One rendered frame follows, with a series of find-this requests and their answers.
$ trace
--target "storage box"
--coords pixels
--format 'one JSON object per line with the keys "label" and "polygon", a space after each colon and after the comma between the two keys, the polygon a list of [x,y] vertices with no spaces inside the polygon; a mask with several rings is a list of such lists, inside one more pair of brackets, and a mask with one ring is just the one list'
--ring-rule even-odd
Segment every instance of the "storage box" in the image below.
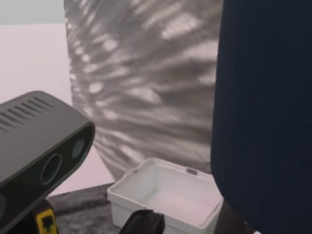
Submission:
{"label": "storage box", "polygon": [[213,233],[222,196],[211,175],[151,158],[108,189],[113,223],[151,209],[165,216],[165,234]]}

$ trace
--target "gray camera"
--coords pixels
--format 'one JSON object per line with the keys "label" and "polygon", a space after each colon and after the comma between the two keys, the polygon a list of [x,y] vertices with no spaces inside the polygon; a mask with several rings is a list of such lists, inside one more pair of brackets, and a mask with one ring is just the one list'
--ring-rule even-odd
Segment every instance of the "gray camera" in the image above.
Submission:
{"label": "gray camera", "polygon": [[94,135],[90,120],[41,91],[0,105],[0,234],[83,163]]}

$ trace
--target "navy blue cylinder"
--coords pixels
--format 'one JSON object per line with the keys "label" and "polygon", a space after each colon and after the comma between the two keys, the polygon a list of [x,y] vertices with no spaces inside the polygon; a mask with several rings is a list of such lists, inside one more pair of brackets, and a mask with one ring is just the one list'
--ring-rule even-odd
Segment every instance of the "navy blue cylinder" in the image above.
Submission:
{"label": "navy blue cylinder", "polygon": [[212,172],[262,234],[312,233],[312,1],[224,0]]}

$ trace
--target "camera lens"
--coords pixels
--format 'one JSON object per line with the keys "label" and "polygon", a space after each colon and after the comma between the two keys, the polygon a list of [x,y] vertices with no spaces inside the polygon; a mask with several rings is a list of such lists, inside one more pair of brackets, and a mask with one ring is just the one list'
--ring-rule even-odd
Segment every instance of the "camera lens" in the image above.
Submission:
{"label": "camera lens", "polygon": [[75,157],[78,157],[83,148],[84,148],[84,143],[85,143],[85,139],[84,138],[80,138],[74,145],[73,147],[73,151],[72,151],[72,157],[75,158]]}
{"label": "camera lens", "polygon": [[47,160],[41,173],[41,182],[43,185],[50,183],[54,179],[61,163],[62,157],[59,154],[54,154]]}
{"label": "camera lens", "polygon": [[2,219],[5,211],[6,201],[5,197],[0,194],[0,219]]}

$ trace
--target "light green wall strip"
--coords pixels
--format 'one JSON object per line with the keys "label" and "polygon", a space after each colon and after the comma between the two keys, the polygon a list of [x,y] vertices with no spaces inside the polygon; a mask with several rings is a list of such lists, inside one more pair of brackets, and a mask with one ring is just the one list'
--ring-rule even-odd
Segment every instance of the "light green wall strip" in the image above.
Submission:
{"label": "light green wall strip", "polygon": [[0,0],[0,25],[63,22],[63,0]]}

